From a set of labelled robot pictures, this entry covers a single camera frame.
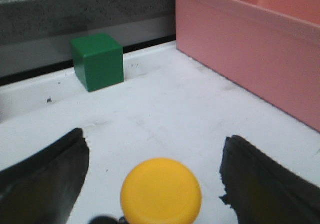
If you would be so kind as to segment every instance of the pink box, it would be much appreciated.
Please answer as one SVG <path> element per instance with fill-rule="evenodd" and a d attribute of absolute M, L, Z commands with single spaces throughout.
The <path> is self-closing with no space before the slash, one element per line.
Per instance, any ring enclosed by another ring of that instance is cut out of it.
<path fill-rule="evenodd" d="M 176 0 L 176 44 L 320 132 L 320 0 Z"/>

